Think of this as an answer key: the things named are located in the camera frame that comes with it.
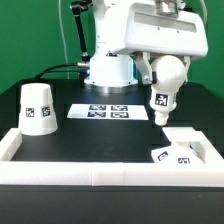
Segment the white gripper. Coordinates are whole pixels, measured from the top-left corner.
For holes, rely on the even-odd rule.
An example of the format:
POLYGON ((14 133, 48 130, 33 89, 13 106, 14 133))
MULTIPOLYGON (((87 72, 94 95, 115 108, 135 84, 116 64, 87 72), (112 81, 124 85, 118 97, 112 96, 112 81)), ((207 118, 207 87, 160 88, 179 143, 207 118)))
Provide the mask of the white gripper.
POLYGON ((136 54, 134 61, 142 83, 148 85, 157 82, 149 53, 184 56, 185 82, 188 82, 190 57, 205 57, 208 44, 203 22, 197 14, 181 11, 177 18, 160 16, 151 3, 133 3, 128 15, 125 49, 129 54, 143 51, 136 54))

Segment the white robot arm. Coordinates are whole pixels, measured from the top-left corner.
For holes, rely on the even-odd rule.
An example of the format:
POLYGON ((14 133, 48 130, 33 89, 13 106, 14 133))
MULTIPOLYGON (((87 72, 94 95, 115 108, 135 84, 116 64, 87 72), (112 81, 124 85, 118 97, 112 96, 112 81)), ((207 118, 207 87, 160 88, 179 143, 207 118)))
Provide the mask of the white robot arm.
POLYGON ((182 0, 93 0, 95 54, 87 88, 119 93, 156 81, 149 60, 173 55, 188 64, 207 55, 205 25, 182 0))

